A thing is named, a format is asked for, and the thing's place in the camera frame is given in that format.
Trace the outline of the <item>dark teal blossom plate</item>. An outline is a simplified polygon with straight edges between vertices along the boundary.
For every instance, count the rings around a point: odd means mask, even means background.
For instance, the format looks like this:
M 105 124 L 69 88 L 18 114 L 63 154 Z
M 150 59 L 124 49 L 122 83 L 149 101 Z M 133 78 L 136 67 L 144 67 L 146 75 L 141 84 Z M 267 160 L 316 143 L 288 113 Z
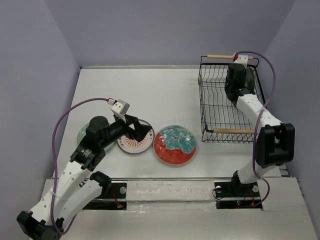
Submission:
M 245 86 L 251 94 L 255 94 L 255 77 L 251 67 L 246 67 Z

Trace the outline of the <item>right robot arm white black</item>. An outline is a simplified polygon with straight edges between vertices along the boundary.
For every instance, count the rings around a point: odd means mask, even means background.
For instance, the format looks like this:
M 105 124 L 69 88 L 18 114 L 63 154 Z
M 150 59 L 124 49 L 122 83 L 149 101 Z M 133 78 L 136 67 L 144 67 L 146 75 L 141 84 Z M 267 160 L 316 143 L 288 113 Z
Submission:
M 228 66 L 225 93 L 254 124 L 252 160 L 233 174 L 230 183 L 231 192 L 242 196 L 268 171 L 293 160 L 295 127 L 281 122 L 263 106 L 255 93 L 253 73 L 243 64 Z

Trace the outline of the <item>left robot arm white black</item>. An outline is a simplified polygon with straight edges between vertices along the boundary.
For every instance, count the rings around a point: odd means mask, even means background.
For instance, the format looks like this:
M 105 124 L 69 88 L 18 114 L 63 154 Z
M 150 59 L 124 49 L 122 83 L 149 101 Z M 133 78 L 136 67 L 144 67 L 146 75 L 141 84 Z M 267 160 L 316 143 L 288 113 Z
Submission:
M 57 182 L 31 210 L 17 216 L 22 231 L 33 240 L 59 240 L 83 207 L 110 194 L 111 178 L 95 171 L 105 148 L 122 136 L 141 142 L 151 130 L 130 115 L 115 117 L 112 124 L 104 116 L 92 118 Z

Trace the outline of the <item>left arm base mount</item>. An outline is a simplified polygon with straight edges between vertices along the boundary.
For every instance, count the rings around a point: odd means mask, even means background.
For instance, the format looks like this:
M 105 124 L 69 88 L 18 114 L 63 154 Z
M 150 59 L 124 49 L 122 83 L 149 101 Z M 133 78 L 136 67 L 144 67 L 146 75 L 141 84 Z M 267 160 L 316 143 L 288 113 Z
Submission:
M 100 195 L 83 207 L 83 210 L 126 210 L 126 196 L 127 183 L 121 181 L 112 182 L 109 189 L 102 188 Z

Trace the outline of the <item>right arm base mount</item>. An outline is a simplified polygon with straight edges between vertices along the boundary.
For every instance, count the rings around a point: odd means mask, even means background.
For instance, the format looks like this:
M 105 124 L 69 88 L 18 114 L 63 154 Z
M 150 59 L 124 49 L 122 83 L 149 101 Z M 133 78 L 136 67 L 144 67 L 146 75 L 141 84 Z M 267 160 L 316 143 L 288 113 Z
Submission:
M 216 181 L 212 190 L 216 208 L 223 209 L 262 209 L 261 195 L 256 182 L 235 186 L 231 181 Z

